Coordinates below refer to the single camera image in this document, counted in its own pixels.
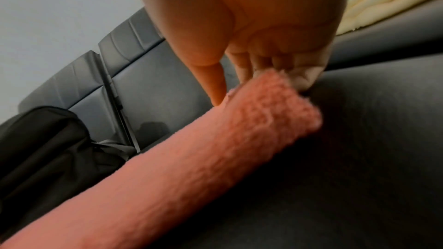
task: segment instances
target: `black leather couch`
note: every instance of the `black leather couch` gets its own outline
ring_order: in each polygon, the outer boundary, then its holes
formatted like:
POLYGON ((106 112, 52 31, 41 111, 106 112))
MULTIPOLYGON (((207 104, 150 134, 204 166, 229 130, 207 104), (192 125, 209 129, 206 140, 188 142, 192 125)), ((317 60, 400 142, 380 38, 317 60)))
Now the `black leather couch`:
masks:
MULTIPOLYGON (((442 42, 443 0, 338 36, 306 93, 322 129, 150 248, 442 248, 442 42)), ((210 109, 143 9, 99 47, 19 110, 70 108, 97 141, 146 150, 210 109)))

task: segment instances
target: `fuzzy pink cloth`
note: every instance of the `fuzzy pink cloth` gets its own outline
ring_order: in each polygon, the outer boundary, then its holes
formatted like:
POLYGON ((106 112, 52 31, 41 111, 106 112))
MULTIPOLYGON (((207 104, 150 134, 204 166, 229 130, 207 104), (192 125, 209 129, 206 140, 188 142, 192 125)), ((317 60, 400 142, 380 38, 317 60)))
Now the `fuzzy pink cloth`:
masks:
POLYGON ((142 248, 320 125, 320 112, 268 71, 0 247, 142 248))

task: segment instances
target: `rolled pink towel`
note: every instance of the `rolled pink towel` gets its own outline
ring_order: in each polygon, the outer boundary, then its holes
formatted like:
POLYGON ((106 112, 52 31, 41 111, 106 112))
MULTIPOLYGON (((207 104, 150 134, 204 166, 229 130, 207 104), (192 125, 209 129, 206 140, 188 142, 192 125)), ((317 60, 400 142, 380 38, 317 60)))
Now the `rolled pink towel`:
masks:
POLYGON ((321 122, 283 74, 268 71, 0 247, 142 248, 321 122))

